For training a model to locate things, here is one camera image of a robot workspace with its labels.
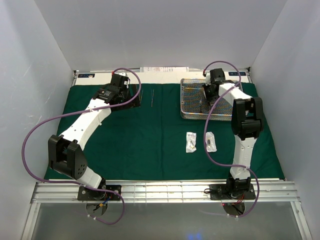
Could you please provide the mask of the metal mesh instrument tray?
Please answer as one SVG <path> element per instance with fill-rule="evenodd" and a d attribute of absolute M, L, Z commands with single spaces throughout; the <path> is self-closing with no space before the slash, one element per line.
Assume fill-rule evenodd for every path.
<path fill-rule="evenodd" d="M 231 121 L 234 99 L 250 99 L 250 96 L 243 92 L 242 86 L 234 83 L 234 89 L 226 94 L 217 104 L 212 113 L 210 110 L 214 102 L 207 102 L 204 96 L 203 84 L 205 79 L 183 78 L 180 81 L 180 113 L 181 117 L 190 120 Z M 202 99 L 202 114 L 199 113 L 199 102 Z"/>

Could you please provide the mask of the plastic packet printed label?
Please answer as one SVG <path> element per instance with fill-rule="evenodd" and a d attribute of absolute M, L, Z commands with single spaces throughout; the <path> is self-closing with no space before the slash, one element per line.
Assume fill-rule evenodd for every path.
<path fill-rule="evenodd" d="M 186 133 L 186 153 L 194 153 L 196 148 L 196 141 L 197 141 L 197 134 L 194 132 L 187 132 Z"/>

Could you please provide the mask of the plastic packet black yellow part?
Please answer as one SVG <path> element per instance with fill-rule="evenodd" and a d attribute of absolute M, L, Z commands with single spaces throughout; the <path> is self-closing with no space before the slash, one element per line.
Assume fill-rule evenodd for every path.
<path fill-rule="evenodd" d="M 205 146 L 208 153 L 214 153 L 217 151 L 215 135 L 212 132 L 205 133 Z"/>

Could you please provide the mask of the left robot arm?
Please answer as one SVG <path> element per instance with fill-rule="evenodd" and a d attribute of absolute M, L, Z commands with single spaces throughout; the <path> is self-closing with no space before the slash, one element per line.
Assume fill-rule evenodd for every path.
<path fill-rule="evenodd" d="M 140 105 L 134 97 L 136 86 L 130 87 L 130 79 L 125 72 L 114 73 L 110 83 L 100 87 L 76 121 L 59 136 L 48 140 L 49 167 L 87 186 L 94 200 L 106 196 L 106 180 L 88 167 L 84 148 L 94 131 L 113 111 L 135 108 Z"/>

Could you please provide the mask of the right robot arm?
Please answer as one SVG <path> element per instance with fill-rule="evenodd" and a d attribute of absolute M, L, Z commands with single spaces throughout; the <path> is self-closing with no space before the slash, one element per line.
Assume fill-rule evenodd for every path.
<path fill-rule="evenodd" d="M 235 137 L 233 163 L 226 183 L 210 185 L 210 197 L 212 200 L 243 197 L 254 200 L 256 195 L 249 168 L 254 145 L 264 129 L 263 101 L 245 94 L 231 80 L 226 80 L 221 68 L 205 74 L 203 90 L 207 101 L 216 104 L 224 99 L 231 105 L 231 129 Z"/>

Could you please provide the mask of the right blue label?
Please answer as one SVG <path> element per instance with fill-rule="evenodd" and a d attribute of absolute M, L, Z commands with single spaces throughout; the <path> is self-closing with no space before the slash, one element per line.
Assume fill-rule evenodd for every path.
<path fill-rule="evenodd" d="M 240 72 L 236 72 L 236 71 L 229 71 L 228 72 L 228 75 L 229 76 L 246 76 L 247 74 L 246 74 L 246 72 L 244 72 L 244 71 L 240 71 Z"/>

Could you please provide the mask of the blue label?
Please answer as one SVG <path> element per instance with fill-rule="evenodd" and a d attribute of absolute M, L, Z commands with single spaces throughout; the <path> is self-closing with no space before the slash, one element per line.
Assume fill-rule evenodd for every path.
<path fill-rule="evenodd" d="M 246 76 L 247 74 L 246 74 L 246 72 L 244 72 L 244 71 L 240 71 L 240 72 L 236 72 L 236 71 L 229 71 L 228 72 L 228 75 L 229 76 Z"/>
<path fill-rule="evenodd" d="M 94 73 L 80 73 L 77 75 L 78 78 L 94 78 Z"/>

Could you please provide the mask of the white paper sheet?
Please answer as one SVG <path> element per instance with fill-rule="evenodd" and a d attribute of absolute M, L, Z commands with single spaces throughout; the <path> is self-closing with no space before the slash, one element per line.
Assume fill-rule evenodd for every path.
<path fill-rule="evenodd" d="M 157 72 L 157 73 L 171 73 L 171 72 L 189 72 L 189 67 L 181 66 L 144 66 L 140 67 L 141 73 Z"/>

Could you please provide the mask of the left blue label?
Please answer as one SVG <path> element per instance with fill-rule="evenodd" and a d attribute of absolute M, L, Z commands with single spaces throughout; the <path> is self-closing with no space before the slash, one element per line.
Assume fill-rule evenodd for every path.
<path fill-rule="evenodd" d="M 80 73 L 77 75 L 78 78 L 94 78 L 94 73 Z"/>

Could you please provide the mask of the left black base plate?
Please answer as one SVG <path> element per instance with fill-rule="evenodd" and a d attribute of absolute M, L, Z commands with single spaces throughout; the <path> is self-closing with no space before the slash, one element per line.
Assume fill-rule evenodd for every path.
<path fill-rule="evenodd" d="M 118 194 L 121 194 L 122 192 L 121 185 L 106 185 L 106 189 Z M 117 194 L 111 192 L 90 190 L 84 186 L 79 187 L 77 195 L 78 201 L 104 201 L 106 199 L 109 199 L 110 201 L 119 201 L 120 197 Z"/>

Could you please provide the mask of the aluminium front rail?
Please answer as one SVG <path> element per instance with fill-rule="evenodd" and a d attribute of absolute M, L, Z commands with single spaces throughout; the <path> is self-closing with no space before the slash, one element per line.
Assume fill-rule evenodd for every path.
<path fill-rule="evenodd" d="M 109 181 L 121 186 L 121 196 L 127 204 L 149 203 L 209 203 L 210 195 L 204 191 L 216 181 Z M 254 184 L 259 202 L 298 202 L 300 196 L 292 181 L 261 179 Z M 38 183 L 32 203 L 88 203 L 84 189 L 75 184 Z"/>

